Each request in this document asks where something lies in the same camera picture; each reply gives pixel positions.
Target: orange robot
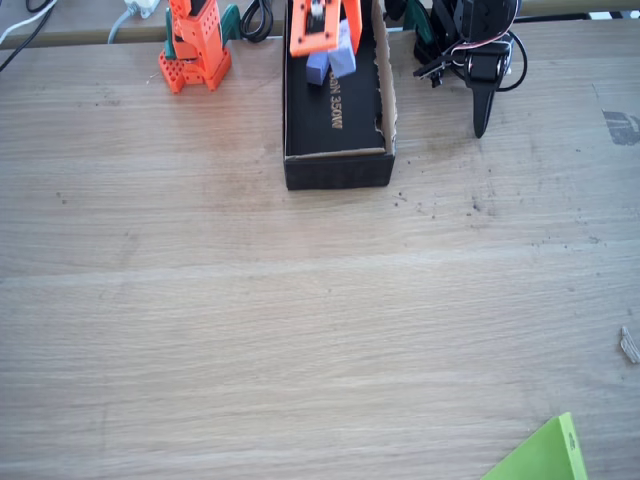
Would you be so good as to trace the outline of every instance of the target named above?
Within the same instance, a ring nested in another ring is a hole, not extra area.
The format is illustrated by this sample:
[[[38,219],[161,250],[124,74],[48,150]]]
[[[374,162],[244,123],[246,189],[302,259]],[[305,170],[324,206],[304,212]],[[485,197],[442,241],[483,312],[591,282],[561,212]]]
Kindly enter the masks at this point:
[[[362,35],[360,0],[293,0],[289,48],[292,57],[338,48],[341,5],[349,23],[353,53],[358,52]],[[322,25],[323,20],[324,28],[314,26]]]
[[[231,52],[222,43],[218,2],[169,0],[169,7],[170,36],[158,58],[169,88],[180,93],[185,84],[204,83],[215,90],[231,67]]]

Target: wood grain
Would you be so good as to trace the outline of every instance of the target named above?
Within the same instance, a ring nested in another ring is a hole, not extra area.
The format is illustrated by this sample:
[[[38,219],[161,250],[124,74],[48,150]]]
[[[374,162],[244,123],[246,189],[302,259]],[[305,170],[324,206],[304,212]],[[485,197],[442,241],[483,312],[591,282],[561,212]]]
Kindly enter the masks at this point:
[[[280,40],[214,94],[150,78],[159,44],[18,56],[0,478],[477,479],[565,411],[591,478],[635,478],[640,145],[603,109],[640,116],[640,31],[517,32],[482,140],[391,35],[396,166],[353,191],[285,189]]]
[[[224,12],[230,4],[236,4],[240,13],[244,13],[251,0],[219,0],[218,8]],[[284,0],[274,0],[273,35],[282,35],[284,26]],[[431,0],[423,0],[431,8]],[[120,29],[116,42],[161,42],[167,37],[164,10],[167,0],[161,0],[156,12],[148,19],[138,16],[125,22]],[[640,8],[638,0],[523,0],[523,16],[561,15],[566,13],[584,13],[594,11],[626,11]],[[51,14],[49,22],[31,46],[64,46],[107,43],[109,31],[117,18],[124,12],[122,0],[60,0]],[[4,0],[0,10],[0,32],[28,17],[24,0]],[[13,49],[20,45],[33,31],[27,26],[12,32],[1,48]]]

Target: cardboard box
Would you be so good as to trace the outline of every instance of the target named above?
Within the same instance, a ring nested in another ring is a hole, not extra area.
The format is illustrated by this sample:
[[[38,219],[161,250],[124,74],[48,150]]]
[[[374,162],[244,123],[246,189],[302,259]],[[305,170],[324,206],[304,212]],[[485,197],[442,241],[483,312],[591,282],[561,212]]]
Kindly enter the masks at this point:
[[[283,151],[287,188],[386,186],[395,160],[396,98],[379,0],[361,0],[356,72],[307,84],[306,57],[289,54],[288,1],[283,55]]]

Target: power cord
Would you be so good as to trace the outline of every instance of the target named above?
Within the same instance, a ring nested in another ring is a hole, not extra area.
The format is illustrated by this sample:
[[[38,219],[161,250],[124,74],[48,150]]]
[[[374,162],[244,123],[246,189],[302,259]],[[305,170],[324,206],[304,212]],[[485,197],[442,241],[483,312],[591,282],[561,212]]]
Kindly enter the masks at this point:
[[[40,13],[42,10],[47,8],[47,5],[51,3],[51,0],[45,0],[44,2],[42,2],[42,5],[40,5],[39,7],[31,8],[30,0],[25,0],[25,1],[27,2],[27,11],[29,13]]]
[[[20,28],[20,27],[22,27],[24,25],[27,25],[27,24],[29,24],[31,22],[34,22],[40,17],[42,17],[42,20],[40,21],[40,24],[36,27],[36,29],[33,31],[33,33],[31,35],[29,35],[29,37],[24,42],[22,42],[22,44],[20,44],[20,46],[18,48],[16,48],[13,51],[13,53],[11,53],[11,55],[9,55],[7,57],[7,59],[2,63],[2,65],[0,65],[0,72],[2,72],[5,68],[7,68],[7,65],[9,65],[9,63],[11,63],[11,61],[14,58],[16,58],[16,56],[27,45],[29,45],[29,43],[31,43],[31,41],[34,38],[36,38],[36,35],[38,35],[40,30],[42,30],[42,27],[44,27],[44,24],[47,23],[47,20],[49,20],[49,17],[51,16],[51,12],[53,12],[53,7],[57,3],[57,1],[58,0],[45,0],[40,6],[32,9],[31,6],[30,6],[29,0],[25,0],[26,6],[27,6],[27,10],[29,12],[31,12],[31,13],[37,13],[37,15],[34,15],[33,17],[25,20],[24,22],[16,23],[15,25],[12,25],[11,27],[7,28],[7,30],[2,34],[2,37],[0,37],[0,43],[2,43],[4,41],[4,39],[7,37],[9,32],[15,30],[16,28]]]
[[[260,25],[255,30],[250,30],[251,21],[260,10]],[[271,33],[273,28],[273,12],[271,11],[271,0],[253,0],[251,5],[242,15],[240,20],[240,35],[251,43],[262,42]]]
[[[107,43],[109,43],[109,44],[113,43],[113,41],[116,39],[116,35],[118,33],[118,30],[120,30],[120,27],[122,26],[122,24],[128,18],[131,18],[136,13],[138,13],[139,10],[140,10],[140,8],[135,3],[133,3],[133,4],[131,4],[131,5],[129,5],[127,7],[127,10],[122,15],[120,15],[120,17],[118,17],[118,20],[116,20],[116,23],[114,23],[113,27],[111,27],[111,31],[109,32],[109,38],[107,39]]]

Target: green paper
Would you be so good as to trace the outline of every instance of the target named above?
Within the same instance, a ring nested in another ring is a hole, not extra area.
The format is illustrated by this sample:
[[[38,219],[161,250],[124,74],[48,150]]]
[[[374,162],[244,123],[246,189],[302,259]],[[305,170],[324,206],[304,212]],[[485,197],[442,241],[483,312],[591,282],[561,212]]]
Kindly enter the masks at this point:
[[[549,420],[482,480],[588,480],[571,414]]]

